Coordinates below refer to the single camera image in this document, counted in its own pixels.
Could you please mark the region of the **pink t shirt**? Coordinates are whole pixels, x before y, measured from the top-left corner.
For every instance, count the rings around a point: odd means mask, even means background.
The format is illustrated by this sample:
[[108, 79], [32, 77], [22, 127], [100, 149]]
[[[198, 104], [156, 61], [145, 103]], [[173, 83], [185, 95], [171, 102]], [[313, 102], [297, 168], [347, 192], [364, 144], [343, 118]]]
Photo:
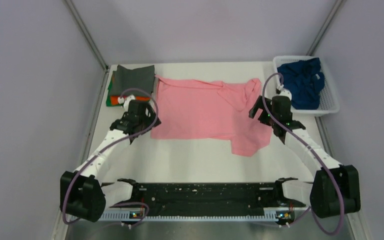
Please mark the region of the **pink t shirt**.
[[272, 129], [249, 117], [262, 83], [206, 82], [158, 77], [156, 102], [161, 124], [151, 131], [159, 140], [229, 141], [235, 155], [251, 157], [270, 143]]

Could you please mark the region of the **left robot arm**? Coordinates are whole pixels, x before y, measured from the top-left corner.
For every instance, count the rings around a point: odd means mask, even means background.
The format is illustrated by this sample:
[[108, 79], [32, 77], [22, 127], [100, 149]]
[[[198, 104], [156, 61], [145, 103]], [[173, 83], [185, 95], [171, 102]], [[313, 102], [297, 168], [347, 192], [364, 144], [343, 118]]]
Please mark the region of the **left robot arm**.
[[90, 222], [103, 212], [124, 202], [133, 207], [140, 201], [135, 182], [118, 180], [104, 185], [103, 179], [115, 164], [113, 153], [121, 153], [139, 136], [158, 126], [159, 107], [154, 99], [131, 100], [123, 116], [109, 127], [95, 151], [74, 171], [65, 171], [60, 178], [60, 210], [65, 224], [73, 224], [67, 215]]

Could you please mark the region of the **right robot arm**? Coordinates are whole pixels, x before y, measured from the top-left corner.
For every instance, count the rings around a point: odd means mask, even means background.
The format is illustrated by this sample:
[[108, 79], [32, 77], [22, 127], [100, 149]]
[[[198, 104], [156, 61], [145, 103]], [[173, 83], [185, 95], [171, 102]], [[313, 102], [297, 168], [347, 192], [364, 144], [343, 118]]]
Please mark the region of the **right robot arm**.
[[360, 211], [358, 170], [335, 160], [311, 138], [306, 127], [293, 119], [288, 97], [259, 96], [249, 117], [253, 119], [258, 110], [262, 110], [258, 121], [273, 129], [273, 134], [300, 159], [313, 177], [309, 182], [294, 177], [278, 179], [273, 192], [277, 205], [286, 206], [295, 200], [310, 206], [319, 218]]

